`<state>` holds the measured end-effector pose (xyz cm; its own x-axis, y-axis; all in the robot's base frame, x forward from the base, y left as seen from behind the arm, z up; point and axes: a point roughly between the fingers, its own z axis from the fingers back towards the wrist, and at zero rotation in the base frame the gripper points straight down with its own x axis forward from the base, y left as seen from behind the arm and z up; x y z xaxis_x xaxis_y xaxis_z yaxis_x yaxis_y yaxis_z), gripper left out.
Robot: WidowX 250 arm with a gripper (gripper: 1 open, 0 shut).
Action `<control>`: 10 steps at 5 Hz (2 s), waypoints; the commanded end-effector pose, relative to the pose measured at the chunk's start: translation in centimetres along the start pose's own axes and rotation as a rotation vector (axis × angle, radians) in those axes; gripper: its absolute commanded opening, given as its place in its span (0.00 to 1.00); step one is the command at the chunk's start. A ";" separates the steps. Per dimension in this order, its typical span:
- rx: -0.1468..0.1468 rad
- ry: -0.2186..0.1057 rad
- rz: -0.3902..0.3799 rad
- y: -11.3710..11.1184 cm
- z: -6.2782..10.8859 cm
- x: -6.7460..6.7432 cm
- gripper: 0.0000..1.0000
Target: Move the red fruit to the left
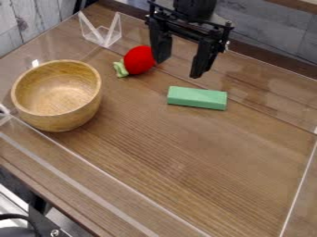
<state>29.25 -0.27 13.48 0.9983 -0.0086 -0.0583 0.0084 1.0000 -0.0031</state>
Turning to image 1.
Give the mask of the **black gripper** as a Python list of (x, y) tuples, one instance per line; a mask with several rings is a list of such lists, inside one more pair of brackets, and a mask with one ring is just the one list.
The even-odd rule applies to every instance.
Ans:
[(210, 70), (218, 51), (228, 49), (229, 34), (234, 29), (234, 23), (216, 13), (217, 2), (218, 0), (147, 0), (150, 10), (146, 24), (157, 63), (161, 64), (171, 56), (173, 34), (200, 42), (192, 62), (193, 79), (201, 78)]

